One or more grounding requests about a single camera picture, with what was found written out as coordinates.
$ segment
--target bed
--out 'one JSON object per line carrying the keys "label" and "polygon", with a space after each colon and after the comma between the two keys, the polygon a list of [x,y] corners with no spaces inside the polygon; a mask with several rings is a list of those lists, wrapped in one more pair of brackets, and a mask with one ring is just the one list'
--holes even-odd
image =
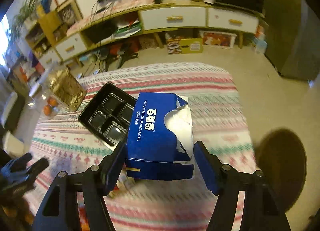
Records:
{"label": "bed", "polygon": [[[25,195],[32,213],[37,212],[58,172],[82,172],[111,153],[77,120],[106,82],[135,98],[143,91],[187,96],[194,141],[202,140],[210,153],[238,171],[253,173],[257,169],[239,94],[227,71],[196,62],[119,69],[80,80],[87,95],[77,112],[62,110],[51,120],[39,119],[30,147],[34,156],[31,163],[45,156],[50,166],[38,176],[35,190]],[[199,170],[190,180],[140,180],[125,193],[114,198],[105,197],[116,230],[205,230],[216,201],[217,197],[207,190]],[[239,230],[243,203],[244,192],[240,192],[232,230]],[[78,205],[85,230],[88,227],[81,193],[78,193]]]}

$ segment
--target storage box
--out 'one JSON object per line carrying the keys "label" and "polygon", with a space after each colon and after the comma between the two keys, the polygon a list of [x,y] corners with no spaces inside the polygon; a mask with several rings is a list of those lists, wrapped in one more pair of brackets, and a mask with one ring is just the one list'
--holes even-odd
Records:
{"label": "storage box", "polygon": [[236,40],[236,34],[216,31],[199,31],[202,44],[231,49]]}
{"label": "storage box", "polygon": [[252,43],[252,50],[256,54],[264,54],[267,49],[267,46],[268,46],[268,44],[265,40],[258,39],[255,36],[251,40],[251,43]]}
{"label": "storage box", "polygon": [[127,175],[176,180],[192,178],[193,134],[188,98],[140,93],[127,139]]}
{"label": "storage box", "polygon": [[185,36],[175,36],[165,33],[168,54],[192,54],[202,53],[201,38],[186,38]]}

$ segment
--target window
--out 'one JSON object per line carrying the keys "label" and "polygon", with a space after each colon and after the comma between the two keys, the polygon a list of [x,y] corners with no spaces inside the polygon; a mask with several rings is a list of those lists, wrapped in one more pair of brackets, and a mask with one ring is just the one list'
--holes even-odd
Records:
{"label": "window", "polygon": [[2,57],[2,55],[5,53],[5,51],[8,48],[8,38],[5,34],[5,32],[9,29],[9,23],[7,19],[7,15],[4,15],[0,22],[0,64],[5,65],[5,61]]}

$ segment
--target floor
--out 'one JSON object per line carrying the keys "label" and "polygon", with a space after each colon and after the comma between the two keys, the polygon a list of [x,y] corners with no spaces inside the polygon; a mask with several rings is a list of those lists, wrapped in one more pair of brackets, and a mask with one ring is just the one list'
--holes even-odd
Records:
{"label": "floor", "polygon": [[[308,160],[307,179],[298,201],[286,214],[292,231],[303,230],[308,218],[320,206],[320,79],[310,88],[305,82],[281,78],[263,55],[254,54],[246,46],[242,50],[238,46],[232,50],[204,46],[202,54],[185,55],[168,55],[166,48],[146,49],[139,52],[137,59],[125,62],[123,67],[180,61],[203,62],[231,73],[255,146],[267,132],[281,126],[292,129],[301,138]],[[87,70],[86,76],[91,75],[93,64],[87,61],[83,68],[72,69],[72,73],[76,76]],[[115,68],[116,62],[113,62],[109,70]],[[30,112],[25,111],[16,132],[16,136],[27,144],[31,142],[35,125],[29,117]]]}

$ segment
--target picture frame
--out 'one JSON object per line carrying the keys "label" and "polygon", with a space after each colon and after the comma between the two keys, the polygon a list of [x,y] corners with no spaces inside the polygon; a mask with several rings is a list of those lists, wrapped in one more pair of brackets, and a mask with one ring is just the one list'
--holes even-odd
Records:
{"label": "picture frame", "polygon": [[67,25],[68,29],[83,18],[77,0],[63,1],[63,3],[57,7],[57,12],[62,22]]}
{"label": "picture frame", "polygon": [[236,34],[216,31],[199,31],[203,45],[231,49],[236,40]]}

